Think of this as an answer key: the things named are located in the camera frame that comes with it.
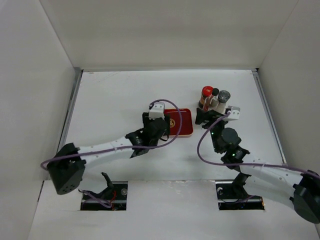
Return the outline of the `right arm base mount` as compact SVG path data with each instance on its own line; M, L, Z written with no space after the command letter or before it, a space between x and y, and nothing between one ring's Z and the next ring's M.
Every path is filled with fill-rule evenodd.
M220 211L265 210L263 198L249 195L244 185L249 175L239 173L234 180L215 182Z

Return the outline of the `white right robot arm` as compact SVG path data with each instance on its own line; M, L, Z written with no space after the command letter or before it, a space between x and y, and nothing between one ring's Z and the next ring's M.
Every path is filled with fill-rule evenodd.
M312 170L288 165L269 164L240 146L241 138L235 129L226 127L238 120L240 110L228 107L224 113L196 109L195 124L201 125L211 137L213 150L221 155L214 166L227 167L238 174L232 182L233 194L244 199L261 196L293 209L301 218L320 222L320 176Z

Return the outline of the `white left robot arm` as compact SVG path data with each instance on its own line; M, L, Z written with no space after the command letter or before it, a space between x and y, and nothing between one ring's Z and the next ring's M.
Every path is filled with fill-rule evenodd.
M158 147L158 142L170 133L170 117L150 119L142 115L143 128L115 141L92 146L64 145L46 164L56 193L65 195L80 187L86 170L107 161L132 159Z

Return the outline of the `tall black-cap vinegar bottle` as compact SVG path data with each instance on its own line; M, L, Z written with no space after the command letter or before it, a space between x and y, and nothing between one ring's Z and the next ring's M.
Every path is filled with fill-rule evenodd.
M218 94L220 90L218 88L213 88L207 91L206 98L202 109L207 112L209 109L214 109L218 105Z

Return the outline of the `red-lid chili sauce jar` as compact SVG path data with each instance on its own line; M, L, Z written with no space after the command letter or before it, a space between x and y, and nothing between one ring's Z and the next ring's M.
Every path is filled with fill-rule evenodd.
M198 107L199 108L203 108L204 104L205 104L205 100L207 97L209 97L213 91L213 87L212 86L204 86L201 90L201 96L200 96L200 99L198 101Z

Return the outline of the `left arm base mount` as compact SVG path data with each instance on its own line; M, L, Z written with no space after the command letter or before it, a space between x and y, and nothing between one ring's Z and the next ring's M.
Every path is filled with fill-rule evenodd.
M102 172L106 187L99 193L79 190L82 193L81 211L126 211L128 182L112 182L107 173Z

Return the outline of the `grey-cap white pepper shaker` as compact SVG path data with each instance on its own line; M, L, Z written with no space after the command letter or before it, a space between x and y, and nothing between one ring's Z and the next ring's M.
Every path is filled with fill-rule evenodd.
M213 108L218 113L224 114L226 109L226 104L230 99L231 94L227 90L221 90L217 96L217 104Z

